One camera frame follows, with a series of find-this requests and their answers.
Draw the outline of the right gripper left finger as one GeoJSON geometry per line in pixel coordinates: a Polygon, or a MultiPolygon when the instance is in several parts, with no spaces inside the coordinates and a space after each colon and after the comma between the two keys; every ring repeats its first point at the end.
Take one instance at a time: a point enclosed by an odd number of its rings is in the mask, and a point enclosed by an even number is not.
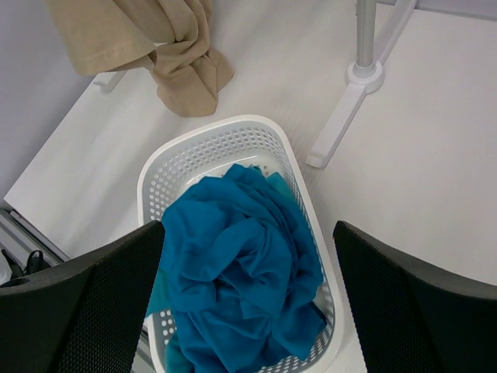
{"type": "Polygon", "coordinates": [[[3,372],[129,372],[162,251],[152,221],[1,286],[3,372]]]}

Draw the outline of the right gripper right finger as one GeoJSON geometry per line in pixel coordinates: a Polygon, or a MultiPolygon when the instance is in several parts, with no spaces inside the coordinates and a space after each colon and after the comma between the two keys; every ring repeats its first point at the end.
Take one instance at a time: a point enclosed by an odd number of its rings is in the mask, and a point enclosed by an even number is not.
{"type": "Polygon", "coordinates": [[[333,232],[369,372],[494,372],[496,287],[339,221],[333,232]]]}

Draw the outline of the beige t shirt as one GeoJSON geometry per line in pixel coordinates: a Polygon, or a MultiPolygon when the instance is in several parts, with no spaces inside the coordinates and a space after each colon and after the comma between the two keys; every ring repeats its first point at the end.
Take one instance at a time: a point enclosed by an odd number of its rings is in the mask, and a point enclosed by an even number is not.
{"type": "Polygon", "coordinates": [[[80,75],[145,68],[158,98],[181,117],[217,109],[234,75],[210,41],[206,0],[58,0],[46,3],[80,75]]]}

